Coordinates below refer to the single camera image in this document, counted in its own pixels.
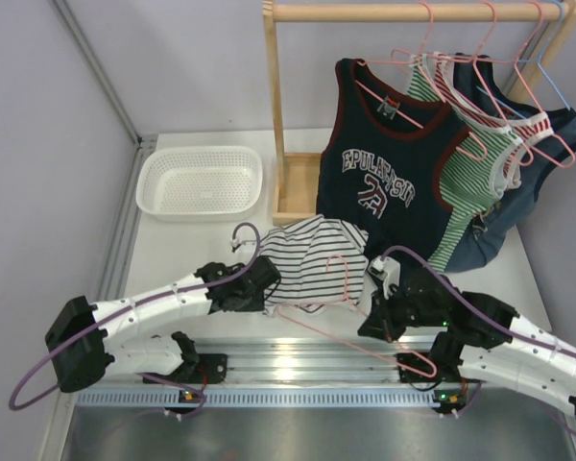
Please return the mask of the pink hanger with navy top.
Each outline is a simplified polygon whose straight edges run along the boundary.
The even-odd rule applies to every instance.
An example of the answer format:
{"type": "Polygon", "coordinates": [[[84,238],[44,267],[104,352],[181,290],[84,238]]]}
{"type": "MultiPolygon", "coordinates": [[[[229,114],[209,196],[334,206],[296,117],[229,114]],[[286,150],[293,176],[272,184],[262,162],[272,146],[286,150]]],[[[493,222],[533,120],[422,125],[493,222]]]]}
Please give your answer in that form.
{"type": "MultiPolygon", "coordinates": [[[[427,3],[426,1],[419,1],[419,4],[421,6],[423,6],[424,8],[426,8],[426,10],[428,12],[428,27],[427,27],[426,32],[424,34],[424,37],[420,43],[420,47],[416,53],[416,56],[417,56],[416,64],[418,65],[418,67],[421,67],[421,57],[420,56],[423,53],[424,48],[427,44],[427,41],[428,41],[428,39],[431,35],[431,32],[433,30],[434,23],[435,23],[435,16],[434,16],[433,8],[429,3],[427,3]]],[[[394,117],[395,115],[399,115],[401,118],[408,121],[409,123],[411,123],[412,125],[414,125],[418,129],[423,128],[423,125],[420,122],[414,120],[413,118],[411,118],[410,116],[408,116],[407,114],[405,114],[404,112],[402,112],[400,110],[400,102],[392,100],[388,95],[385,95],[384,97],[378,95],[375,91],[373,91],[368,86],[364,85],[362,82],[360,82],[358,80],[356,80],[355,82],[362,90],[364,90],[366,93],[368,93],[372,98],[379,101],[380,106],[383,109],[388,109],[391,113],[391,117],[394,117]]]]}

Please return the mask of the red striped tank top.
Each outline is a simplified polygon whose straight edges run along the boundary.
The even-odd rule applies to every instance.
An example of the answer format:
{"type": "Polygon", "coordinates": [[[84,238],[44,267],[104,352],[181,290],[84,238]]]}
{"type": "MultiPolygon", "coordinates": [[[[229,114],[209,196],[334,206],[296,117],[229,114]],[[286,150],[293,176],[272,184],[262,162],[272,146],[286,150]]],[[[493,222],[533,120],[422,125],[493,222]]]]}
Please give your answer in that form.
{"type": "Polygon", "coordinates": [[[422,54],[422,75],[428,92],[447,101],[487,145],[486,159],[492,162],[490,186],[500,195],[521,185],[519,168],[533,159],[531,149],[553,134],[549,117],[538,112],[527,118],[505,115],[493,86],[467,62],[454,62],[435,52],[422,54]]]}

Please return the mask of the aluminium frame post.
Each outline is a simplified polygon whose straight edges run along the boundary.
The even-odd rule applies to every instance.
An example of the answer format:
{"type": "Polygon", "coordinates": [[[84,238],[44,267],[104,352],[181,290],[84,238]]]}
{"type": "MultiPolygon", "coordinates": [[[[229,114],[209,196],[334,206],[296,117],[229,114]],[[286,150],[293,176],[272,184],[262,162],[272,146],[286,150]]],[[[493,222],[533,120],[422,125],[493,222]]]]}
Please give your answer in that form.
{"type": "Polygon", "coordinates": [[[101,88],[109,105],[119,119],[122,128],[128,135],[128,138],[132,141],[133,144],[138,145],[140,143],[141,135],[138,133],[135,125],[128,115],[126,108],[121,101],[121,98],[119,97],[116,89],[114,88],[114,85],[109,78],[108,73],[106,72],[106,69],[98,58],[92,44],[88,40],[84,29],[80,25],[80,22],[72,11],[70,5],[67,1],[64,0],[50,0],[49,3],[60,18],[60,21],[66,28],[67,33],[74,40],[75,46],[82,54],[87,69],[90,71],[92,77],[101,88]]]}

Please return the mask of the pink hanger with red top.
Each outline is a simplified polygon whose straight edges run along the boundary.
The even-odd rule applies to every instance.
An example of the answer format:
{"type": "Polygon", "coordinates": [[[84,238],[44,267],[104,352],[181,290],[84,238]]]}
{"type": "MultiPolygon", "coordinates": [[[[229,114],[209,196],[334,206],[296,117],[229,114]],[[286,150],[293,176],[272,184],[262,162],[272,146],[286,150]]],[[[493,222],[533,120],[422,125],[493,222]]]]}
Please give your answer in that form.
{"type": "Polygon", "coordinates": [[[534,88],[540,80],[549,78],[544,67],[555,59],[576,25],[576,1],[458,4],[444,9],[444,19],[489,21],[492,28],[499,22],[537,23],[515,57],[504,61],[513,67],[516,74],[510,98],[519,102],[531,99],[538,110],[535,115],[514,119],[501,107],[505,96],[497,95],[494,81],[487,81],[484,76],[484,71],[495,62],[492,58],[480,56],[485,41],[471,55],[439,57],[436,76],[444,80],[452,97],[457,100],[457,106],[469,117],[486,126],[509,128],[520,137],[522,145],[505,161],[506,166],[527,167],[538,155],[561,168],[570,167],[576,154],[560,135],[553,132],[552,119],[541,107],[534,88]]]}

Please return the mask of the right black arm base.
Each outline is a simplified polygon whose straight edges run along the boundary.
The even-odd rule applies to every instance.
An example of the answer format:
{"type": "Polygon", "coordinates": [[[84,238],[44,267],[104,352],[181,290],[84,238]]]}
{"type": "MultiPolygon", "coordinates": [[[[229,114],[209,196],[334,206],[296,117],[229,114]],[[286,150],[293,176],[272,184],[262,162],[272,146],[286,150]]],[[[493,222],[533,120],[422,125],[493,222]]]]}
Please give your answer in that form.
{"type": "Polygon", "coordinates": [[[460,383],[462,393],[468,381],[460,376],[458,367],[463,364],[460,355],[465,344],[449,332],[439,333],[428,352],[401,352],[396,355],[400,380],[410,385],[430,383],[423,391],[432,390],[442,383],[460,383]]]}

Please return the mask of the green striped tank top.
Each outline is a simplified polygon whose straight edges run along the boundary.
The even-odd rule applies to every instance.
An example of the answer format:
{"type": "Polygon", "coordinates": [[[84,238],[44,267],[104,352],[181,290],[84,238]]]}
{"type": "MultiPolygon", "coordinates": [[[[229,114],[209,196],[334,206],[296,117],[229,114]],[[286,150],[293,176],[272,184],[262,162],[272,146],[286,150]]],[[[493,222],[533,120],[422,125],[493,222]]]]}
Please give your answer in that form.
{"type": "MultiPolygon", "coordinates": [[[[430,86],[425,82],[422,65],[418,67],[416,58],[414,56],[411,64],[407,94],[419,101],[446,102],[442,97],[428,92],[430,86]]],[[[486,159],[487,145],[476,136],[468,123],[462,121],[469,127],[469,135],[446,162],[440,177],[442,197],[452,205],[453,210],[437,250],[428,258],[429,264],[439,272],[445,271],[471,219],[494,205],[505,191],[500,195],[492,192],[492,162],[486,159]]]]}

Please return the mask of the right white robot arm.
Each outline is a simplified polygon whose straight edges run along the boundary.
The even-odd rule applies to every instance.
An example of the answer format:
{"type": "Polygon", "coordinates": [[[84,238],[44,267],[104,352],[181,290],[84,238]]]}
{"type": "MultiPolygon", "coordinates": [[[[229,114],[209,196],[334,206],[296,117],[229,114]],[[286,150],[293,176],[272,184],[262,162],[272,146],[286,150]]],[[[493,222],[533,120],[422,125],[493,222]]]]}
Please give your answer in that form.
{"type": "Polygon", "coordinates": [[[547,403],[576,420],[576,347],[538,327],[514,307],[484,293],[460,291],[424,268],[405,281],[383,269],[362,337],[388,343],[408,328],[437,328],[428,352],[402,352],[404,382],[429,369],[434,383],[487,381],[547,403]]]}

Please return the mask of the navy printed tank top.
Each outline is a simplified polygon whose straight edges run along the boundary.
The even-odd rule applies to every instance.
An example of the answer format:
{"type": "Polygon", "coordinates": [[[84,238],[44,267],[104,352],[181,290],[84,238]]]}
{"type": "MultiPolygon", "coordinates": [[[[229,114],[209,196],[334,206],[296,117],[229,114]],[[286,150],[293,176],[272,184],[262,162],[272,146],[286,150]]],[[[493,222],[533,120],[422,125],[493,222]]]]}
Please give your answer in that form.
{"type": "Polygon", "coordinates": [[[469,134],[468,126],[442,101],[423,102],[394,90],[360,60],[335,65],[338,106],[321,155],[316,211],[369,234],[369,258],[394,245],[423,258],[437,250],[453,207],[442,197],[443,167],[469,134]],[[418,129],[362,90],[400,102],[418,129]]]}

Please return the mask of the black white striped tank top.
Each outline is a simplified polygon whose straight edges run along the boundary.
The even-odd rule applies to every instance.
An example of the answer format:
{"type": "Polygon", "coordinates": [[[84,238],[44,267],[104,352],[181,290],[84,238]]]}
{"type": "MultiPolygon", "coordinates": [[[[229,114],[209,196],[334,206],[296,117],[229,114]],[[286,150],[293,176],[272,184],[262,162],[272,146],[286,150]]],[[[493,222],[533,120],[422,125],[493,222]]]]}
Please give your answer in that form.
{"type": "Polygon", "coordinates": [[[266,308],[291,304],[309,312],[319,306],[347,303],[358,310],[369,260],[369,234],[357,226],[321,215],[270,230],[261,254],[280,273],[267,289],[266,308]]]}

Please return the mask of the pink wire hanger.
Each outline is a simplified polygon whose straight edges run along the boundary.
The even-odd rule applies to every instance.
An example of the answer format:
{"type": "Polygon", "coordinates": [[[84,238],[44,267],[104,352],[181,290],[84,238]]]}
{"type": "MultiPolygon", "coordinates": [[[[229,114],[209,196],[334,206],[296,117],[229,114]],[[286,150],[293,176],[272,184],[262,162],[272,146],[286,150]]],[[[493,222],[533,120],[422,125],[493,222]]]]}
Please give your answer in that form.
{"type": "Polygon", "coordinates": [[[401,370],[407,370],[418,376],[435,378],[438,374],[438,367],[431,359],[426,358],[421,352],[409,349],[398,343],[399,350],[413,355],[419,359],[427,369],[419,369],[414,366],[399,362],[396,358],[384,355],[381,352],[374,352],[366,347],[359,346],[355,342],[356,338],[356,315],[359,314],[363,319],[367,318],[367,313],[349,296],[348,292],[348,263],[341,255],[331,255],[325,262],[325,271],[339,261],[344,269],[343,292],[342,297],[332,302],[312,302],[306,300],[303,303],[276,303],[273,308],[273,317],[279,317],[299,327],[313,331],[323,338],[333,341],[350,349],[361,352],[375,359],[381,360],[388,365],[395,366],[401,370]]]}

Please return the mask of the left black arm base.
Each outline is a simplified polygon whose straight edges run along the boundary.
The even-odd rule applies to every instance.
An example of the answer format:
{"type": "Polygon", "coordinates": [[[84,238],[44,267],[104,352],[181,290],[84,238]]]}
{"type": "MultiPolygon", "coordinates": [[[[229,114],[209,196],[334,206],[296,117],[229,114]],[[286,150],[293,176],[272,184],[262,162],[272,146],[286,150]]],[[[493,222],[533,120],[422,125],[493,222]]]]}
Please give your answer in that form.
{"type": "Polygon", "coordinates": [[[182,332],[171,338],[180,348],[181,363],[169,375],[173,382],[184,384],[218,384],[225,380],[228,356],[224,353],[198,353],[195,343],[182,332]]]}

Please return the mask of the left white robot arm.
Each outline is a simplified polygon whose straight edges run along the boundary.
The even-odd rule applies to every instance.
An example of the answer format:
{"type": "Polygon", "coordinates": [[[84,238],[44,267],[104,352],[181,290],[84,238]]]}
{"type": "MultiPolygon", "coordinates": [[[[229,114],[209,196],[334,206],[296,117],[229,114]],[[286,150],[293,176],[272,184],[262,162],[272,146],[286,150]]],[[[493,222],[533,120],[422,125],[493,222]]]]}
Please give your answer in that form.
{"type": "Polygon", "coordinates": [[[82,391],[104,377],[142,375],[186,383],[200,368],[194,341],[180,331],[190,318],[265,308],[281,280],[260,255],[247,264],[211,262],[170,285],[130,298],[68,301],[45,335],[59,389],[82,391]]]}

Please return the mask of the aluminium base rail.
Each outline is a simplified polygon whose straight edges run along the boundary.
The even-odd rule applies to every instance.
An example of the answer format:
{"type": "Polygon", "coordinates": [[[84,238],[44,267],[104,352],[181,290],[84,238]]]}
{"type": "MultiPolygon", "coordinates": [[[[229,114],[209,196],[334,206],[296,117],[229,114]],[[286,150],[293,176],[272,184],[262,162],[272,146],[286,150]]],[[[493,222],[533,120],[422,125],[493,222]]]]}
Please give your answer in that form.
{"type": "Polygon", "coordinates": [[[357,387],[398,383],[394,361],[406,348],[365,338],[347,345],[324,338],[198,339],[195,345],[200,353],[228,356],[227,384],[357,387]]]}

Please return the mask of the blue navy tank top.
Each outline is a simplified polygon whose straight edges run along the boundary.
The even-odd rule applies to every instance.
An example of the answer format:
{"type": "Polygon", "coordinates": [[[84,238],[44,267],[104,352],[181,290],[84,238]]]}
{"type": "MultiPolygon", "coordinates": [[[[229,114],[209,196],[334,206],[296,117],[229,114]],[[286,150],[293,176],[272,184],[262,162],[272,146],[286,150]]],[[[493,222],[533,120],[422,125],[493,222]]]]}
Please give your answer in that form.
{"type": "MultiPolygon", "coordinates": [[[[453,86],[484,112],[496,115],[491,97],[485,92],[488,88],[506,116],[523,121],[539,113],[527,104],[508,99],[493,79],[492,64],[479,61],[477,67],[483,81],[469,63],[454,64],[453,86]]],[[[576,152],[576,110],[562,107],[547,113],[553,131],[576,152]]],[[[480,217],[473,218],[458,242],[445,270],[448,273],[462,273],[486,266],[498,255],[510,228],[522,222],[535,209],[540,189],[556,165],[540,155],[521,170],[521,184],[516,189],[504,193],[503,197],[490,210],[480,217]]]]}

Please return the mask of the wooden clothes rack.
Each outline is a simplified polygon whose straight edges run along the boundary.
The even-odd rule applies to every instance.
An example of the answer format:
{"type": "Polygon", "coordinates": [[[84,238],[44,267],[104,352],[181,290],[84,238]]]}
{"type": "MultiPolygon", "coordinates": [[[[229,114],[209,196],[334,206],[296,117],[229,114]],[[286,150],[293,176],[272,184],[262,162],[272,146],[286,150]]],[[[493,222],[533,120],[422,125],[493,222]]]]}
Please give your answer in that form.
{"type": "Polygon", "coordinates": [[[547,66],[560,53],[576,27],[576,1],[501,3],[386,3],[386,4],[279,4],[265,1],[262,6],[267,68],[271,93],[276,148],[276,185],[273,223],[287,225],[314,215],[320,154],[285,150],[280,92],[278,23],[499,23],[546,21],[560,23],[555,32],[547,26],[534,43],[542,51],[547,66]]]}

